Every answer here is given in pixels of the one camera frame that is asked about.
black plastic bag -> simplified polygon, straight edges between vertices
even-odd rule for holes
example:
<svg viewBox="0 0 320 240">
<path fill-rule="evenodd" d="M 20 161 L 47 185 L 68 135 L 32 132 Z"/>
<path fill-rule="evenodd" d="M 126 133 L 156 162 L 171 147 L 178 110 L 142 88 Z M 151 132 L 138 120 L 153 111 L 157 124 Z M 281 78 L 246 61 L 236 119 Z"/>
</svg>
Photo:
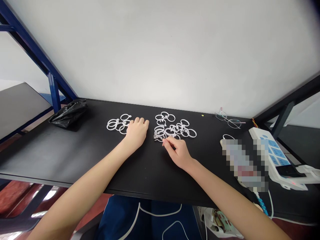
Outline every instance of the black plastic bag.
<svg viewBox="0 0 320 240">
<path fill-rule="evenodd" d="M 88 104 L 86 100 L 78 100 L 76 102 L 69 103 L 51 116 L 49 118 L 49 123 L 67 128 L 78 120 L 87 109 Z"/>
</svg>

left hand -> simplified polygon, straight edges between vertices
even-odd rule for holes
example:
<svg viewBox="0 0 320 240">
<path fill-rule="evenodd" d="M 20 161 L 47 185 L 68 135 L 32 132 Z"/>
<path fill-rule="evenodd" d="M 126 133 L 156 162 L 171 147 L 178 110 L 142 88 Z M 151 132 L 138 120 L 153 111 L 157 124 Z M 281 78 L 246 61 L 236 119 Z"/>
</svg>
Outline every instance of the left hand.
<svg viewBox="0 0 320 240">
<path fill-rule="evenodd" d="M 138 118 L 131 120 L 128 125 L 128 130 L 123 141 L 126 147 L 135 151 L 137 150 L 146 139 L 147 130 L 149 127 L 149 120 L 144 121 L 144 118 Z"/>
</svg>

pile of plastic rings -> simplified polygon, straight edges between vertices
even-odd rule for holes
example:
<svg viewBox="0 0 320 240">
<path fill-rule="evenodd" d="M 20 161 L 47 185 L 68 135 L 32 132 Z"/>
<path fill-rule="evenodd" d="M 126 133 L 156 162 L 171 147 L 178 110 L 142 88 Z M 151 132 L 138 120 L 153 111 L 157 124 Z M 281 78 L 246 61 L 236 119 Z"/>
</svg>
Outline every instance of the pile of plastic rings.
<svg viewBox="0 0 320 240">
<path fill-rule="evenodd" d="M 110 119 L 107 123 L 107 129 L 112 131 L 112 130 L 117 130 L 119 131 L 121 134 L 127 134 L 127 131 L 123 131 L 126 127 L 128 127 L 129 123 L 131 120 L 129 120 L 129 118 L 131 118 L 132 116 L 129 114 L 122 114 L 120 119 Z"/>
<path fill-rule="evenodd" d="M 155 141 L 162 142 L 162 139 L 167 138 L 168 136 L 177 137 L 178 139 L 181 139 L 180 135 L 191 138 L 197 136 L 195 130 L 187 128 L 190 123 L 185 119 L 181 119 L 180 123 L 177 123 L 176 125 L 170 124 L 169 127 L 167 127 L 167 121 L 174 122 L 176 120 L 174 115 L 167 112 L 161 112 L 161 114 L 157 115 L 155 118 L 158 125 L 154 128 L 153 138 Z"/>
</svg>

glasses lens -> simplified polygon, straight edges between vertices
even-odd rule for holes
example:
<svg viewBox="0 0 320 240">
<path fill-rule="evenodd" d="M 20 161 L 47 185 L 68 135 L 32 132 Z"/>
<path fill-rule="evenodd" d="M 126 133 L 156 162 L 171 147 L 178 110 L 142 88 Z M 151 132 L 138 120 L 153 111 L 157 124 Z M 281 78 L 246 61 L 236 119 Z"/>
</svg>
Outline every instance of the glasses lens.
<svg viewBox="0 0 320 240">
<path fill-rule="evenodd" d="M 218 112 L 216 114 L 216 118 L 218 118 L 219 120 L 225 120 L 227 119 L 227 114 L 225 112 Z"/>
<path fill-rule="evenodd" d="M 241 122 L 238 119 L 230 119 L 228 125 L 232 128 L 240 128 Z"/>
</svg>

forearm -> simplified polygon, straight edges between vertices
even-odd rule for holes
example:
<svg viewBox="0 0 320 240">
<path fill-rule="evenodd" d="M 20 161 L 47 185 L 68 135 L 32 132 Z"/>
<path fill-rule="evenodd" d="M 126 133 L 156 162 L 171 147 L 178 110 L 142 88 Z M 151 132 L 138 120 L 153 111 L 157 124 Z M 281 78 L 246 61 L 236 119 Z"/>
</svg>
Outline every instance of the forearm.
<svg viewBox="0 0 320 240">
<path fill-rule="evenodd" d="M 79 221 L 106 189 L 122 163 L 133 153 L 134 150 L 124 146 L 124 141 L 77 180 L 54 203 L 35 227 L 30 239 L 70 238 Z"/>
<path fill-rule="evenodd" d="M 185 170 L 246 239 L 290 239 L 248 199 L 197 160 Z"/>
</svg>

